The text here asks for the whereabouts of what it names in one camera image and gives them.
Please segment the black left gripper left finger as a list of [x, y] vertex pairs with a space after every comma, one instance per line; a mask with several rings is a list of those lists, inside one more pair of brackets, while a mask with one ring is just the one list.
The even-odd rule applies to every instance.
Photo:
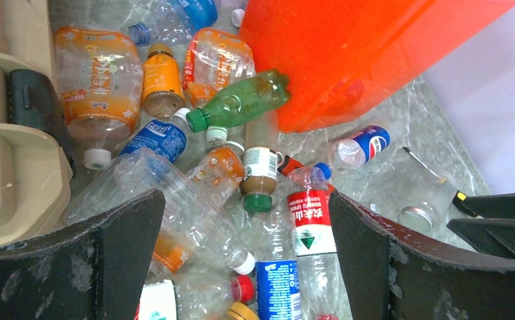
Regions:
[[0, 248], [0, 319], [133, 319], [164, 207], [152, 189]]

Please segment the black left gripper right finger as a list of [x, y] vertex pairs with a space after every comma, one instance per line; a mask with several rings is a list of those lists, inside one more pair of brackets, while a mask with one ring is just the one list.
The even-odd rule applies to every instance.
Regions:
[[354, 319], [515, 319], [515, 260], [427, 237], [338, 191], [329, 208]]

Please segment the large clear jar bottle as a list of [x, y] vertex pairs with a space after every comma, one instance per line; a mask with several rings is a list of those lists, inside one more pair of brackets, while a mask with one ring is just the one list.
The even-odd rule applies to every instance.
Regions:
[[439, 175], [447, 176], [453, 185], [437, 184], [437, 179], [418, 164], [417, 168], [412, 170], [411, 183], [406, 186], [403, 195], [398, 195], [392, 201], [394, 206], [390, 211], [385, 211], [384, 202], [374, 197], [368, 200], [368, 208], [405, 227], [426, 236], [435, 237], [439, 227], [447, 222], [449, 206], [458, 189], [458, 183], [450, 172], [437, 167], [428, 167]]

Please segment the red label bottle red cap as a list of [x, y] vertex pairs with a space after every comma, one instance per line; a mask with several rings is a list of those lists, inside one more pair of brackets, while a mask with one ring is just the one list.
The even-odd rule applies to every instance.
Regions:
[[181, 273], [145, 285], [134, 318], [220, 319], [234, 303], [245, 305], [254, 297], [246, 275]]

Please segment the red label water bottle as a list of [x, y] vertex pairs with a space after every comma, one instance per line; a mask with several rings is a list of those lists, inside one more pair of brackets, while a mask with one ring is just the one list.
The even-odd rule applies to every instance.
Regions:
[[318, 167], [299, 167], [288, 178], [293, 185], [286, 199], [294, 217], [302, 293], [316, 319], [338, 319], [342, 275], [326, 178]]

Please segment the blue label water bottle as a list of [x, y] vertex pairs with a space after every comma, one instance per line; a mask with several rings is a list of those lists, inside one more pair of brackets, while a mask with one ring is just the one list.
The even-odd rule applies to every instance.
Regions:
[[293, 222], [287, 213], [271, 211], [254, 217], [253, 254], [258, 317], [301, 319]]

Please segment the pepsi bottle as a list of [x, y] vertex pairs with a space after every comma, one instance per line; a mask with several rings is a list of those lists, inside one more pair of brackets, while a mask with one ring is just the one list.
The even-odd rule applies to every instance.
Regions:
[[330, 161], [336, 167], [359, 169], [392, 143], [400, 140], [407, 131], [407, 126], [398, 121], [368, 123], [333, 142], [330, 147]]

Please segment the brown tea bottle green cap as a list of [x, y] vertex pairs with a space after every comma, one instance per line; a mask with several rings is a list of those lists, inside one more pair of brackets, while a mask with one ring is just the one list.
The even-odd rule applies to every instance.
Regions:
[[240, 183], [243, 208], [250, 213], [268, 213], [277, 187], [278, 114], [268, 111], [247, 123], [243, 165], [245, 177]]

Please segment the green plastic bottle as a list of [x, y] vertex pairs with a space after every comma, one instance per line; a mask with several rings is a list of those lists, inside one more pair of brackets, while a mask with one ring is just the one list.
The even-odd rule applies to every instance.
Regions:
[[268, 111], [285, 105], [292, 97], [288, 90], [290, 78], [277, 69], [228, 85], [202, 108], [190, 111], [186, 122], [192, 132], [207, 130], [210, 126], [237, 127], [257, 119]]

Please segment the orange plastic bin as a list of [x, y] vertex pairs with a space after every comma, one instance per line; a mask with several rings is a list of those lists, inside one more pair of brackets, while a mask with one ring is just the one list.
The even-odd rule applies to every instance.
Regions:
[[357, 119], [515, 1], [250, 1], [239, 30], [258, 71], [290, 78], [284, 133]]

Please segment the large clear crushed bottle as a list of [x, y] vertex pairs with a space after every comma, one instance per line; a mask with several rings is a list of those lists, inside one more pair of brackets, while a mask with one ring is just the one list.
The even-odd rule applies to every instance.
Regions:
[[142, 147], [118, 156], [69, 202], [63, 220], [74, 224], [113, 209], [150, 189], [163, 192], [168, 209], [192, 207], [201, 191], [167, 157]]

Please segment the clear bottle orange label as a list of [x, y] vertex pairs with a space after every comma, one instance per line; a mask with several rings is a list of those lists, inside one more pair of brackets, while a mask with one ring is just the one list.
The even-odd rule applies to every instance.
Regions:
[[219, 209], [228, 201], [245, 177], [241, 157], [245, 148], [236, 141], [226, 141], [223, 147], [210, 151], [187, 177], [204, 192], [211, 204]]

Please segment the small orange juice bottle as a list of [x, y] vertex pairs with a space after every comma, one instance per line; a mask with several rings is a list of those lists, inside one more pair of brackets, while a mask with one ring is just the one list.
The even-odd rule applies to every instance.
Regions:
[[143, 64], [143, 110], [152, 117], [165, 119], [185, 107], [185, 95], [177, 61], [167, 45], [158, 43], [149, 47]]

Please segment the large orange label bottle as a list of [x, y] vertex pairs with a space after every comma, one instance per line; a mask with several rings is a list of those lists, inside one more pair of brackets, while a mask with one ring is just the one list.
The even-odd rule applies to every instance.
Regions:
[[102, 170], [137, 127], [143, 69], [135, 45], [118, 31], [58, 28], [53, 34], [66, 125], [84, 166]]

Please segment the clear bottle blue label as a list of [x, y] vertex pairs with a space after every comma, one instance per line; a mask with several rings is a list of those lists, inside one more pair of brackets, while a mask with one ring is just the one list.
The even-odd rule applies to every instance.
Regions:
[[154, 1], [147, 17], [129, 26], [127, 35], [138, 47], [182, 45], [216, 22], [220, 5], [214, 0]]

